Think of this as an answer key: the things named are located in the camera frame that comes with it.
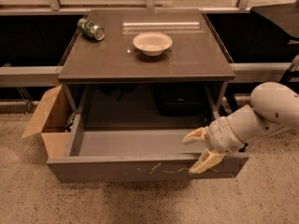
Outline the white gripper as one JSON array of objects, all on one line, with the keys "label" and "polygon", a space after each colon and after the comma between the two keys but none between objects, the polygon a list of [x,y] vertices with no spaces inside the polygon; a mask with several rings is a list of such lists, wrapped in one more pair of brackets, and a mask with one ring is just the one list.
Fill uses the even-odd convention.
[{"label": "white gripper", "polygon": [[186,134],[182,139],[182,143],[190,144],[194,142],[206,142],[207,140],[216,150],[205,149],[198,161],[190,168],[192,174],[201,174],[218,165],[224,158],[221,153],[237,152],[245,145],[235,135],[226,117],[220,117],[213,120],[208,127],[200,127]]}]

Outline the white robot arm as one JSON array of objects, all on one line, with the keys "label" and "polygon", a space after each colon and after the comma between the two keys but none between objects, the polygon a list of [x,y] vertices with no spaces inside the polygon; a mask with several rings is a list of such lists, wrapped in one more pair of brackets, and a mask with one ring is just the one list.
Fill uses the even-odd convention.
[{"label": "white robot arm", "polygon": [[299,95],[276,82],[262,83],[252,91],[249,105],[227,117],[219,117],[183,138],[184,144],[209,143],[190,172],[201,174],[218,165],[227,153],[237,152],[252,137],[290,129],[299,130]]}]

